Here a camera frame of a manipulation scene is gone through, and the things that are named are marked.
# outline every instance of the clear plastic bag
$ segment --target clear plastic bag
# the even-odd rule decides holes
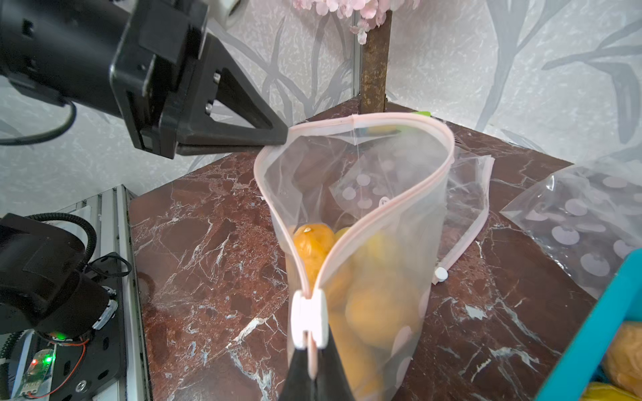
[[[401,385],[437,262],[449,268],[488,216],[493,160],[455,149],[446,125],[406,113],[298,125],[285,145],[257,157],[254,174],[285,252],[290,300],[297,290],[307,298],[323,290],[356,400],[390,400]],[[309,283],[293,238],[316,223],[349,229]]]
[[[480,233],[490,211],[489,184],[495,159],[455,148],[448,173],[446,218],[437,266],[448,270]]]
[[[641,146],[557,171],[501,213],[599,298],[624,258],[642,246]]]

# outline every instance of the yellow fruit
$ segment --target yellow fruit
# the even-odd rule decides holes
[[[355,398],[360,399],[379,393],[378,398],[370,399],[382,399],[383,377],[379,372],[372,349],[354,335],[342,313],[330,313],[328,319],[343,365],[343,372]]]
[[[602,366],[613,384],[642,398],[642,322],[622,323]]]
[[[306,265],[310,287],[315,285],[325,257],[334,245],[334,232],[325,224],[306,224],[292,237],[299,256]]]
[[[350,228],[350,227],[344,227],[341,230],[337,231],[334,234],[334,241],[335,242],[339,241],[339,238],[343,237],[343,235],[346,233],[346,231],[348,231],[348,228]]]
[[[345,227],[337,231],[334,235],[334,240],[339,241],[339,238],[348,231],[348,228]],[[352,262],[350,258],[346,260],[336,271],[336,273],[330,278],[330,280],[323,285],[323,290],[325,292],[325,299],[327,301],[327,308],[329,310],[338,309],[345,305],[347,299],[348,291],[352,285],[352,280],[354,278],[354,269],[352,267]]]
[[[589,383],[580,401],[639,401],[639,398],[606,383]]]
[[[354,269],[363,273],[395,271],[400,261],[397,241],[382,232],[370,237],[352,256]]]
[[[362,275],[353,285],[345,317],[364,343],[391,352],[402,328],[410,328],[405,335],[416,335],[421,329],[418,306],[419,292],[411,281],[399,273],[379,272]]]

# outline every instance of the brown marble surface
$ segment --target brown marble surface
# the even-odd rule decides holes
[[[357,107],[348,101],[314,119]],[[594,301],[499,211],[568,163],[449,126],[463,147],[496,158],[490,217],[433,287],[394,400],[528,400]],[[278,397],[287,373],[287,280],[252,174],[255,156],[233,154],[130,206],[155,401]]]

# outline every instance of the teal basket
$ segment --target teal basket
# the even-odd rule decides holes
[[[642,321],[642,249],[624,261],[535,401],[577,401],[623,321]]]

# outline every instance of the gray leaf pattern wallpaper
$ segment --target gray leaf pattern wallpaper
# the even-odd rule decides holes
[[[572,162],[642,142],[642,2],[426,1],[395,13],[396,102]]]
[[[208,28],[287,124],[352,97],[354,48],[347,21],[294,10],[287,0],[251,0],[229,31],[214,21]],[[20,95],[0,77],[0,137],[42,132],[67,113]],[[215,105],[213,117],[246,124],[222,105]],[[142,194],[219,157],[168,160],[139,151],[122,120],[79,106],[74,126],[63,136],[0,147],[0,216],[58,210],[121,183]]]

